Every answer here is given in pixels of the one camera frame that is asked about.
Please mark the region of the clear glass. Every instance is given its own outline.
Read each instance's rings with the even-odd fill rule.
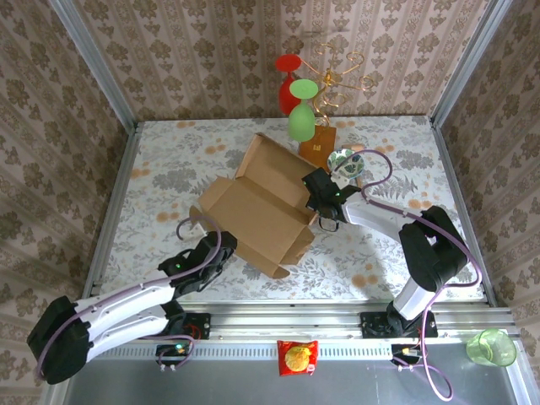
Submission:
[[[467,355],[479,365],[508,367],[517,351],[510,337],[499,329],[486,329],[467,343]]]

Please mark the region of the gray floor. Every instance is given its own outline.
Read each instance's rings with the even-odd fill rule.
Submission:
[[[505,370],[470,362],[464,345],[431,346],[429,362],[450,377],[451,403],[516,403]],[[72,378],[64,405],[431,403],[443,402],[422,370],[398,373],[385,361],[321,361],[313,376],[279,377],[273,361],[192,361],[176,373],[161,373],[154,362],[95,360]]]

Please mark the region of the gold wire sculpture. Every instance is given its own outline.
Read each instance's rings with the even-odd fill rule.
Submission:
[[[338,50],[336,47],[329,43],[321,43],[317,44],[315,48],[315,52],[318,55],[324,55],[325,48],[329,48],[332,53],[332,58],[330,59],[330,67],[327,68],[325,72],[319,72],[314,67],[312,67],[308,62],[306,62],[304,59],[301,59],[302,63],[304,63],[312,72],[314,72],[317,75],[317,78],[314,80],[316,83],[322,84],[322,88],[319,90],[319,92],[313,97],[313,108],[315,108],[315,111],[317,111],[318,114],[321,114],[322,118],[324,118],[325,124],[327,127],[330,126],[330,118],[328,118],[327,113],[324,111],[325,107],[331,106],[338,108],[340,105],[343,105],[348,101],[348,96],[342,93],[337,93],[335,95],[332,95],[329,98],[328,90],[332,86],[342,86],[347,89],[355,89],[355,90],[369,90],[374,85],[375,82],[370,76],[362,76],[359,78],[360,86],[349,86],[348,84],[341,83],[343,79],[343,75],[351,73],[352,71],[358,69],[362,63],[364,63],[364,55],[362,55],[360,52],[352,51],[349,52],[346,56],[346,58],[352,62],[354,65],[347,69],[344,72],[337,73],[332,70],[332,66],[335,65],[336,61],[336,55],[338,54]]]

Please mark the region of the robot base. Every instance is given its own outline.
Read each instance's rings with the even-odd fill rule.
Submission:
[[[362,338],[381,339],[381,338],[419,338],[422,327],[422,316],[410,322],[403,333],[398,333],[388,323],[387,312],[362,312],[360,313],[360,327],[362,328]],[[428,312],[426,322],[425,336],[427,338],[437,338],[437,324],[432,312]]]

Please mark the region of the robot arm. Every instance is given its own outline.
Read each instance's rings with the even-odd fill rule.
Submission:
[[[66,296],[52,301],[27,338],[37,359],[65,321],[84,313],[58,336],[46,353],[41,367],[46,381],[49,384],[62,382],[97,355],[133,339],[186,334],[186,319],[191,314],[186,314],[176,300],[182,295],[202,291],[223,272],[224,264],[236,249],[236,238],[229,232],[221,232],[219,251],[206,267],[172,281],[163,278],[187,273],[207,258],[209,260],[216,243],[216,232],[209,232],[195,249],[165,260],[149,277],[133,284],[141,286],[134,289],[135,292],[118,294],[113,291],[73,303]],[[163,280],[144,287],[147,282],[160,279]],[[118,297],[108,302],[106,299],[113,295]]]
[[[467,264],[467,257],[443,235],[432,230],[409,213],[426,219],[463,240],[440,207],[423,212],[400,208],[370,197],[367,201],[356,186],[340,188],[322,168],[302,179],[310,192],[306,207],[325,219],[367,226],[402,244],[411,278],[402,292],[388,305],[386,319],[379,325],[381,336],[403,336],[414,332],[419,316],[435,293]],[[390,206],[392,211],[377,205]]]

